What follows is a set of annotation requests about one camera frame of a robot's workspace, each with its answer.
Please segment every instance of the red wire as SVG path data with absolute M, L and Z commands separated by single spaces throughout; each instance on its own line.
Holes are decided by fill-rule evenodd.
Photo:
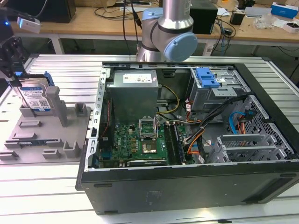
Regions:
M 107 122 L 107 126 L 105 127 L 105 130 L 104 130 L 101 138 L 103 138 L 103 136 L 104 136 L 104 134 L 105 134 L 105 132 L 106 132 L 108 126 L 109 126 L 109 121 L 110 121 L 110 100 L 108 101 L 108 122 Z

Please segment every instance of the floor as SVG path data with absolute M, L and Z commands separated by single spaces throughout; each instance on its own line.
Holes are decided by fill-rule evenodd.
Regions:
M 54 54 L 54 49 L 48 39 L 23 38 L 23 43 L 30 53 Z M 136 42 L 128 41 L 131 54 L 136 53 Z M 124 41 L 115 40 L 73 40 L 63 39 L 64 51 L 66 54 L 105 54 L 105 55 L 127 55 L 128 50 Z M 195 56 L 202 55 L 204 44 L 199 44 L 195 51 Z M 252 57 L 250 45 L 231 45 L 225 56 Z M 295 57 L 299 56 L 299 50 L 286 51 L 287 54 Z M 213 56 L 220 56 L 221 52 L 214 52 Z M 299 61 L 287 56 L 278 47 L 261 46 L 257 51 L 258 57 L 269 57 L 288 77 L 291 75 Z M 299 80 L 299 69 L 296 70 L 292 81 L 296 84 Z

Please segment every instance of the label on power supply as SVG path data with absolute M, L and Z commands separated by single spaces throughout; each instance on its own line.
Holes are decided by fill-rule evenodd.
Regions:
M 41 87 L 21 87 L 23 97 L 31 109 L 39 111 L 49 111 L 50 105 L 45 97 L 42 96 Z
M 152 83 L 151 74 L 133 73 L 124 74 L 123 83 Z
M 191 6 L 191 0 L 186 0 L 185 2 L 185 15 L 189 15 L 190 14 L 190 6 Z

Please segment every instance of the sticker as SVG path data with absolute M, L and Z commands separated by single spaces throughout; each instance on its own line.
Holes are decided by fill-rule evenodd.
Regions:
M 190 6 L 191 6 L 191 0 L 186 0 L 186 2 L 185 2 L 185 15 L 190 14 Z
M 123 83 L 152 83 L 151 74 L 133 73 L 124 74 Z
M 225 78 L 216 78 L 218 83 L 226 83 Z
M 206 144 L 204 144 L 204 146 L 212 146 L 211 140 L 206 141 Z
M 31 142 L 19 142 L 19 145 L 32 145 Z
M 186 104 L 186 110 L 187 110 L 188 112 L 191 112 L 191 105 L 190 105 L 190 104 Z
M 41 87 L 21 87 L 23 97 L 31 109 L 50 109 L 50 105 L 45 97 L 42 96 Z
M 204 163 L 205 163 L 205 159 L 202 158 L 201 155 L 198 155 L 198 160 L 200 161 L 201 164 L 204 164 Z

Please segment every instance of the table leg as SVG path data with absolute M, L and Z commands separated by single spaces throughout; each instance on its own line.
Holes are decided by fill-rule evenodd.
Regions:
M 203 56 L 211 56 L 212 50 L 214 48 L 215 41 L 214 40 L 207 40 L 204 52 L 202 53 Z
M 252 55 L 256 55 L 256 52 L 257 52 L 257 50 L 259 49 L 259 45 L 255 45 L 254 47 L 253 47 L 253 49 L 252 49 L 252 52 L 251 52 L 251 54 Z
M 52 44 L 57 55 L 64 55 L 64 48 L 61 43 L 61 39 L 58 37 L 51 37 Z

